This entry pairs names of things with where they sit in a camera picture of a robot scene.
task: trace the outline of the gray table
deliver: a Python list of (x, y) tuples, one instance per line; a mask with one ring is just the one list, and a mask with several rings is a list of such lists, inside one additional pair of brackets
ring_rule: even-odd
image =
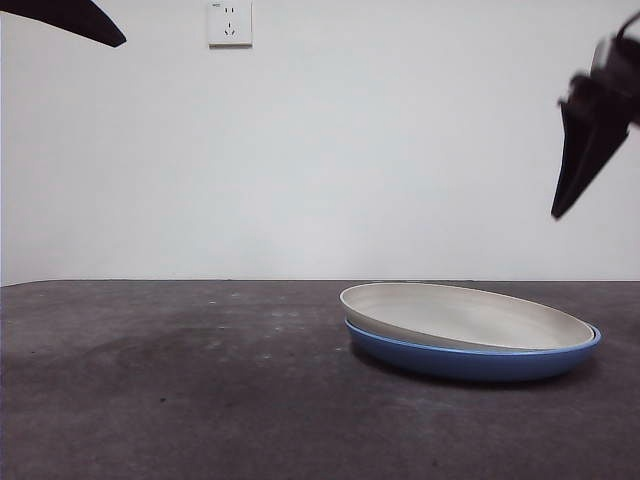
[(354, 351), (356, 283), (3, 288), (2, 478), (640, 478), (640, 283), (453, 282), (601, 328), (592, 360), (518, 385)]

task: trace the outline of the blue plate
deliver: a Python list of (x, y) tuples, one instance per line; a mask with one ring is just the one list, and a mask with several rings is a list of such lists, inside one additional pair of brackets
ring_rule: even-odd
[(476, 382), (519, 382), (553, 377), (584, 361), (600, 342), (594, 338), (569, 348), (533, 351), (457, 350), (409, 343), (365, 332), (348, 320), (353, 342), (374, 357), (396, 367), (438, 377)]

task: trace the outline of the stacked plates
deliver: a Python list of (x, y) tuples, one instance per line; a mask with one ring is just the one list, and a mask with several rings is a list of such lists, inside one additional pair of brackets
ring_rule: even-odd
[(468, 288), (374, 283), (340, 294), (355, 344), (420, 373), (473, 381), (524, 381), (567, 372), (600, 341), (559, 310)]

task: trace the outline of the robotic arm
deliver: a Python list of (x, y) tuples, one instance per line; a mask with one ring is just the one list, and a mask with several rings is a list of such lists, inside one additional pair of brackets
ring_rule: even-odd
[(576, 202), (629, 134), (640, 124), (640, 43), (625, 36), (632, 16), (617, 35), (596, 47), (590, 74), (570, 82), (560, 100), (564, 150), (551, 214), (559, 219)]
[(110, 47), (127, 41), (91, 0), (0, 0), (0, 11), (48, 23)]

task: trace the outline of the outlet faceplate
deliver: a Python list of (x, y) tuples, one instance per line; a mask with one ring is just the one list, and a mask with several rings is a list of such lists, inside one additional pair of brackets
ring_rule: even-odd
[(251, 3), (251, 0), (214, 0), (209, 4), (210, 47), (253, 44)]

